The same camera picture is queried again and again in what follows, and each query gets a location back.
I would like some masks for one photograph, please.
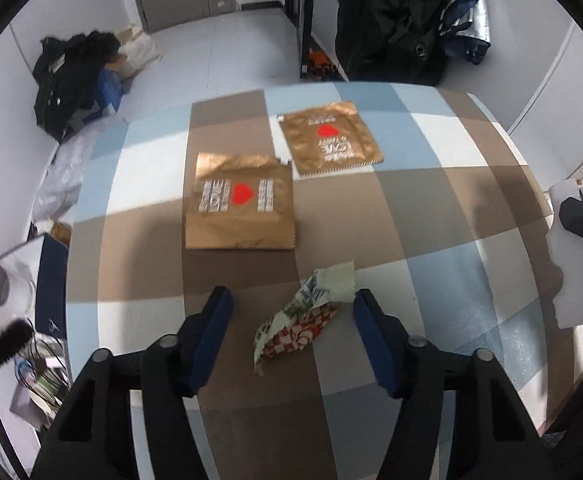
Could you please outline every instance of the candy wrapper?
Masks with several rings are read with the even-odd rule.
[[[352,102],[285,114],[279,122],[301,175],[383,161],[378,144]]]
[[[268,155],[198,155],[187,249],[291,249],[295,241],[291,165]]]
[[[316,269],[280,312],[263,323],[254,337],[254,368],[261,359],[302,350],[325,329],[344,304],[355,296],[353,262]]]

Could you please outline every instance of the checkered tablecloth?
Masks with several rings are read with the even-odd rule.
[[[290,151],[277,114],[350,100],[385,161],[294,173],[293,251],[184,250],[199,152]],[[373,478],[399,410],[374,381],[351,312],[253,372],[257,327],[316,267],[353,260],[357,287],[439,348],[494,351],[543,431],[583,373],[559,330],[551,211],[522,156],[471,95],[399,84],[305,84],[170,108],[101,135],[76,207],[67,325],[73,374],[94,349],[144,349],[200,311],[214,285],[235,313],[187,410],[210,479]],[[133,396],[135,424],[142,408]],[[449,455],[453,393],[436,463]],[[142,436],[137,444],[142,448]],[[139,452],[141,474],[148,465]],[[438,476],[438,466],[433,478]]]

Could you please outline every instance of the screw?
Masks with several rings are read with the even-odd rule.
[[[164,335],[158,342],[163,348],[172,348],[172,346],[176,346],[176,343],[178,343],[178,338],[174,334]]]
[[[110,351],[107,348],[99,348],[92,354],[92,359],[96,363],[101,363],[109,357]]]
[[[411,335],[407,338],[407,342],[411,346],[415,346],[417,348],[422,348],[423,346],[427,345],[427,339],[421,335]]]
[[[494,358],[494,354],[491,350],[487,350],[486,348],[479,348],[476,350],[476,356],[481,361],[489,362]]]

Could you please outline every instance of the red heart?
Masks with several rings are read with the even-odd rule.
[[[335,129],[334,126],[330,126],[329,124],[323,124],[318,129],[318,135],[321,137],[334,137],[339,135],[338,130]]]
[[[243,205],[254,196],[254,192],[251,190],[247,184],[239,182],[234,186],[234,190],[232,192],[232,202],[236,205]]]

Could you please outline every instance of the hanging clothes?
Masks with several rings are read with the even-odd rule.
[[[68,41],[44,38],[32,74],[38,83],[36,123],[61,142],[71,116],[94,105],[98,74],[121,44],[110,32],[77,34]]]
[[[351,80],[436,85],[446,56],[440,17],[448,0],[338,0],[335,51]]]

